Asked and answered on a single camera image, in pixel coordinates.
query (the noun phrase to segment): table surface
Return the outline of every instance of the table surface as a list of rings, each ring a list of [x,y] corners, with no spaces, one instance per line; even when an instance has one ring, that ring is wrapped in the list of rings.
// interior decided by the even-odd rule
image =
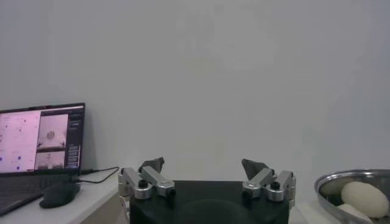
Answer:
[[[317,200],[309,203],[298,203],[296,208],[305,217],[308,224],[341,224],[341,222],[329,214]]]
[[[101,180],[108,172],[85,175],[84,180]],[[43,209],[39,207],[41,198],[0,217],[1,224],[11,223],[64,223],[76,224],[85,220],[95,210],[118,192],[117,175],[112,175],[100,184],[81,183],[80,192],[75,199],[62,207]],[[339,224],[318,203],[298,203],[291,210],[290,224]]]
[[[92,173],[83,180],[101,180],[111,171]],[[43,209],[41,198],[0,217],[1,224],[11,223],[80,223],[118,192],[118,176],[112,175],[100,184],[81,183],[75,199],[62,207]]]

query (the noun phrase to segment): egg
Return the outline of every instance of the egg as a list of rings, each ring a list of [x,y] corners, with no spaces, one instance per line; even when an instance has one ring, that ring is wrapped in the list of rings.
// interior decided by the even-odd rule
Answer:
[[[371,219],[368,216],[366,216],[365,214],[359,212],[357,209],[355,209],[351,205],[343,204],[343,205],[338,206],[338,208],[343,210],[344,212],[348,212],[351,215],[354,215],[354,216],[356,216],[358,218],[364,219],[365,221],[368,221],[368,222],[372,223]]]
[[[344,203],[371,218],[382,218],[389,214],[389,201],[385,194],[371,184],[351,182],[341,191]]]

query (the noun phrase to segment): black cable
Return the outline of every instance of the black cable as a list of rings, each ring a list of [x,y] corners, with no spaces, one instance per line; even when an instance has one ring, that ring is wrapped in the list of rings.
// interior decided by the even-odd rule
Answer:
[[[99,184],[99,183],[102,183],[104,182],[105,180],[107,180],[110,176],[112,176],[114,173],[116,173],[118,170],[119,170],[119,166],[115,166],[115,167],[111,167],[111,168],[107,168],[107,169],[102,169],[102,170],[82,170],[81,173],[82,174],[88,174],[88,173],[96,173],[96,172],[100,172],[100,171],[107,171],[107,170],[113,170],[115,169],[112,173],[110,173],[108,176],[106,176],[103,180],[100,180],[100,181],[91,181],[91,180],[80,180],[80,179],[75,179],[75,180],[72,180],[73,183],[80,183],[80,182],[84,182],[84,183],[93,183],[93,184]]]

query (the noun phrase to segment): computer mouse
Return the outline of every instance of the computer mouse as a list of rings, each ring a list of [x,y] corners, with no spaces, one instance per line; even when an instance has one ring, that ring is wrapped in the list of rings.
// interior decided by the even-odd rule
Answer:
[[[76,183],[58,183],[43,191],[43,200],[39,203],[42,208],[56,208],[71,202],[80,191]]]

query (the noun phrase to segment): metal bowl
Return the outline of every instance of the metal bowl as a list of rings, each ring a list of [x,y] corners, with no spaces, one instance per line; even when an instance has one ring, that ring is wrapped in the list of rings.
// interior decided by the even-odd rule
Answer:
[[[337,208],[337,206],[343,204],[341,200],[342,188],[353,181],[371,184],[379,188],[388,200],[390,199],[390,170],[367,169],[333,172],[318,178],[314,184],[318,201],[327,212],[343,223],[369,224],[369,222]],[[388,215],[381,219],[371,220],[376,224],[390,223]]]

